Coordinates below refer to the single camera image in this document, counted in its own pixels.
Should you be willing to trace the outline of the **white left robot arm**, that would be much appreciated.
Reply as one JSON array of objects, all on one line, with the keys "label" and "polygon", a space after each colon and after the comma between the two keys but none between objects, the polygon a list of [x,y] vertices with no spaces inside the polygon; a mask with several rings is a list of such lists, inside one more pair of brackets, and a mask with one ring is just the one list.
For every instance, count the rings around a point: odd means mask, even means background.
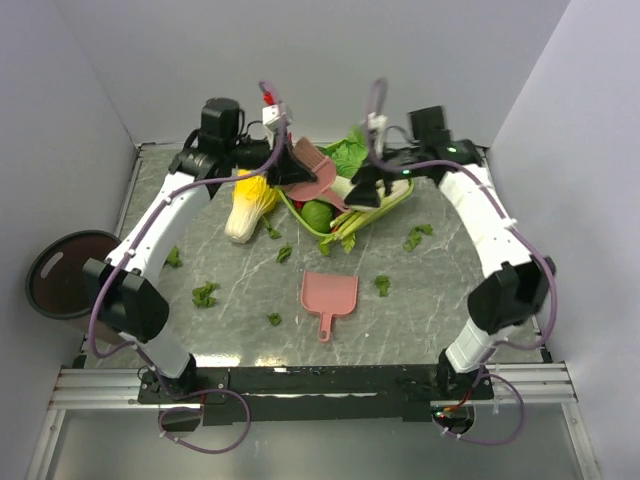
[{"label": "white left robot arm", "polygon": [[168,301],[157,289],[172,248],[222,184],[258,178],[285,186],[313,177],[293,155],[288,107],[270,92],[264,97],[261,123],[267,135],[258,140],[245,134],[237,101],[207,100],[199,128],[174,156],[142,218],[104,259],[90,258],[83,266],[93,354],[104,359],[134,349],[176,402],[195,395],[198,378],[195,358],[171,330]]}]

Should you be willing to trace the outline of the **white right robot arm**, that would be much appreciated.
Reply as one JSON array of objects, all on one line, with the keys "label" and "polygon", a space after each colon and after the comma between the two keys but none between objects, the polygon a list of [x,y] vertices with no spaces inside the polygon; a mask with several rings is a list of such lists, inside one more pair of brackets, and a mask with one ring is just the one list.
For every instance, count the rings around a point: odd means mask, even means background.
[{"label": "white right robot arm", "polygon": [[467,297],[469,318],[445,349],[436,375],[438,390],[459,398],[476,371],[509,335],[536,315],[544,301],[557,300],[553,261],[517,231],[493,185],[488,164],[469,139],[455,140],[440,106],[409,114],[412,139],[405,148],[386,144],[387,118],[368,109],[362,130],[368,155],[351,179],[349,206],[378,207],[380,187],[395,180],[425,177],[449,201],[481,263],[483,281]]}]

